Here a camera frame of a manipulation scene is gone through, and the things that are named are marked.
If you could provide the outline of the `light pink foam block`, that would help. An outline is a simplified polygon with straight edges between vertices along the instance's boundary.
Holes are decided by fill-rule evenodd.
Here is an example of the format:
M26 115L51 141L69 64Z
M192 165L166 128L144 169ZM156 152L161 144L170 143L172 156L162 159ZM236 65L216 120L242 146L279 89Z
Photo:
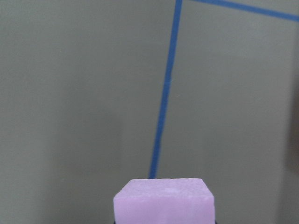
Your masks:
M214 196L200 178L132 179L113 199L117 224L214 224Z

